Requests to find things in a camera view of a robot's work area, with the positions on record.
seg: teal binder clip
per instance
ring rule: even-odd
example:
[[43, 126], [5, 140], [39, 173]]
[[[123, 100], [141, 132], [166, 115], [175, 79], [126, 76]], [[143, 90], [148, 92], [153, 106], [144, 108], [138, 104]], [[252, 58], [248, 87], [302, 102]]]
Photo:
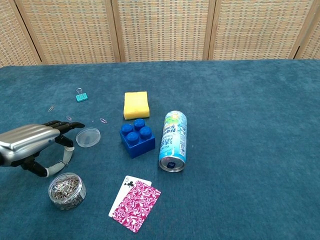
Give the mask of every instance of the teal binder clip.
[[75, 98], [76, 98], [76, 101], [78, 103], [88, 99], [87, 94], [86, 93], [82, 93], [82, 89], [80, 87], [77, 88], [76, 91], [78, 92], [78, 95], [76, 95]]

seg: wicker panel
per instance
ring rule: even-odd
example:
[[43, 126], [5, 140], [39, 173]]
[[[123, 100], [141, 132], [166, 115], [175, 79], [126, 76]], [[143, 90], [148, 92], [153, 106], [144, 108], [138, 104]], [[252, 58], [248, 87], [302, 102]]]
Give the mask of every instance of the wicker panel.
[[316, 25], [301, 58], [320, 59], [320, 21]]
[[221, 0], [213, 59], [287, 59], [312, 0]]
[[20, 0], [48, 64], [114, 62], [105, 0]]
[[9, 1], [0, 0], [0, 67], [36, 65], [37, 60]]
[[202, 60], [209, 0], [118, 0], [125, 60]]

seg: table surface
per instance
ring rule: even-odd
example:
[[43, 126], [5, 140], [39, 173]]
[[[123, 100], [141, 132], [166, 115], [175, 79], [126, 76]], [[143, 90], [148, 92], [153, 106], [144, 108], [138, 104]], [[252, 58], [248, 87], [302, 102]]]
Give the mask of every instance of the table surface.
[[[77, 88], [88, 100], [76, 101]], [[75, 150], [60, 173], [78, 174], [87, 188], [72, 210], [51, 203], [54, 177], [0, 167], [2, 240], [320, 239], [319, 60], [9, 66], [0, 68], [0, 89], [1, 133], [66, 116], [101, 133], [89, 148], [76, 144], [80, 129], [65, 134]], [[156, 147], [130, 159], [119, 130], [125, 92], [139, 91], [148, 93]], [[171, 110], [188, 120], [178, 173], [158, 165]], [[51, 145], [37, 161], [51, 166], [63, 151]], [[162, 192], [138, 233], [108, 217], [126, 175]]]

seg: playing card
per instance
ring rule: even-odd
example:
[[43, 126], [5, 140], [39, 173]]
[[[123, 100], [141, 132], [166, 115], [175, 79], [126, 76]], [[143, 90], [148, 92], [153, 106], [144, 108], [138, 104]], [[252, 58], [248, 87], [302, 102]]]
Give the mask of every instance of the playing card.
[[110, 212], [108, 214], [109, 217], [112, 218], [112, 213], [116, 210], [116, 208], [119, 206], [119, 204], [122, 202], [122, 200], [125, 198], [125, 196], [129, 193], [130, 189], [133, 188], [133, 186], [136, 184], [137, 181], [141, 181], [143, 183], [145, 183], [148, 186], [151, 186], [151, 182], [144, 180], [144, 179], [140, 179], [137, 177], [133, 177], [133, 176], [125, 176], [123, 183], [120, 187], [120, 190], [113, 202], [113, 205], [110, 209]]
[[112, 218], [137, 233], [146, 220], [161, 192], [152, 186], [137, 181], [123, 201], [115, 209]]

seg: yellow sponge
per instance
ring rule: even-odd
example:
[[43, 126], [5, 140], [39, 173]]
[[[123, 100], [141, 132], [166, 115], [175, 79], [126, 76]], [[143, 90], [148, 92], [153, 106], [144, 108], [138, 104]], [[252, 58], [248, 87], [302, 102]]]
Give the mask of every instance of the yellow sponge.
[[125, 120], [148, 118], [150, 116], [146, 91], [126, 92], [124, 94], [123, 116]]

